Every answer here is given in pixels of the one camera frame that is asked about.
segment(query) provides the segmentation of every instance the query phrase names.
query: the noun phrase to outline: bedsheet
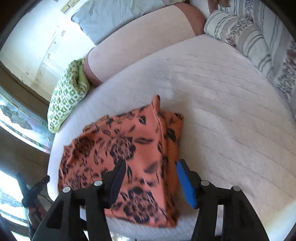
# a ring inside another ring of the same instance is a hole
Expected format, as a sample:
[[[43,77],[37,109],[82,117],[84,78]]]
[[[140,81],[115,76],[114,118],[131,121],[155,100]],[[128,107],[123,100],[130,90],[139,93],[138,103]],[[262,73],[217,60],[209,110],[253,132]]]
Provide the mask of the bedsheet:
[[[63,145],[98,118],[146,105],[156,94],[163,110],[184,114],[180,158],[218,187],[240,186],[263,225],[296,199],[296,124],[288,103],[247,58],[207,35],[140,60],[78,104],[55,136],[49,196],[54,200],[58,195]],[[176,228],[108,218],[110,231],[138,240],[189,240],[198,211],[178,193]],[[217,233],[221,217],[218,213]]]

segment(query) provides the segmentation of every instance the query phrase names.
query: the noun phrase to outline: white quilted mattress cover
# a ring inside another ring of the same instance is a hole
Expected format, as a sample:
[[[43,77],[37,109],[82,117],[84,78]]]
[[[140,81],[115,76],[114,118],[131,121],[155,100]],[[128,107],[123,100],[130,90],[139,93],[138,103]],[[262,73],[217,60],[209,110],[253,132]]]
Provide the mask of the white quilted mattress cover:
[[[296,124],[286,100],[230,45],[202,35],[133,64],[93,90],[56,134],[49,160],[49,196],[58,196],[63,146],[84,126],[151,102],[184,114],[180,158],[217,187],[242,188],[264,223],[296,199]],[[107,218],[110,231],[138,240],[189,240],[197,218],[180,190],[173,229]],[[221,232],[221,213],[217,233]]]

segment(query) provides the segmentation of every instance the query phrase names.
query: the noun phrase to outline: cushion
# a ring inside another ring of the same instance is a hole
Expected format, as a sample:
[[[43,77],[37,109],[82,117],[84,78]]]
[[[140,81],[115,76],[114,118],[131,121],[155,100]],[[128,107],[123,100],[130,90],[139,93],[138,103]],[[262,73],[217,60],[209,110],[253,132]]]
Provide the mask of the cushion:
[[[52,133],[58,132],[61,124],[89,89],[90,84],[83,72],[83,59],[74,60],[64,71],[52,93],[47,113],[48,129]]]
[[[282,21],[260,0],[230,0],[230,7],[218,9],[247,18],[261,30],[272,61],[268,79],[287,96],[296,117],[296,43]]]
[[[215,11],[205,24],[205,33],[237,48],[269,79],[274,76],[271,56],[260,29],[249,19]]]
[[[87,1],[72,21],[78,23],[94,44],[99,44],[130,21],[162,7],[184,0],[90,0]]]
[[[85,74],[98,86],[150,54],[203,34],[205,21],[196,7],[186,3],[151,12],[117,30],[91,50],[85,61]]]

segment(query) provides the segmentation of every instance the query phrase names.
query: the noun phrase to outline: window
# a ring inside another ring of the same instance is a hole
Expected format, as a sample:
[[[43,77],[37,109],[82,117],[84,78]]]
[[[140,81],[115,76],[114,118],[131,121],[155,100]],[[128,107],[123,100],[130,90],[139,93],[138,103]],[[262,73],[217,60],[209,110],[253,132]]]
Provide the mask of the window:
[[[0,126],[25,143],[50,154],[54,134],[48,123],[0,88]]]
[[[17,180],[0,171],[0,213],[4,218],[28,227],[27,210],[22,205],[22,198]]]

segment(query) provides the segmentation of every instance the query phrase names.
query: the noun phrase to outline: green patterned pillow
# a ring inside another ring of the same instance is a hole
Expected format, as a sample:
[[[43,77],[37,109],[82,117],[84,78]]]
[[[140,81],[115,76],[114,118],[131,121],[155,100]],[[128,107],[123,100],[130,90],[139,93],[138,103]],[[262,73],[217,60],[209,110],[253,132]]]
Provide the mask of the green patterned pillow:
[[[63,73],[52,94],[47,113],[48,129],[52,133],[58,132],[61,124],[89,89],[89,82],[83,72],[83,59],[74,60]]]

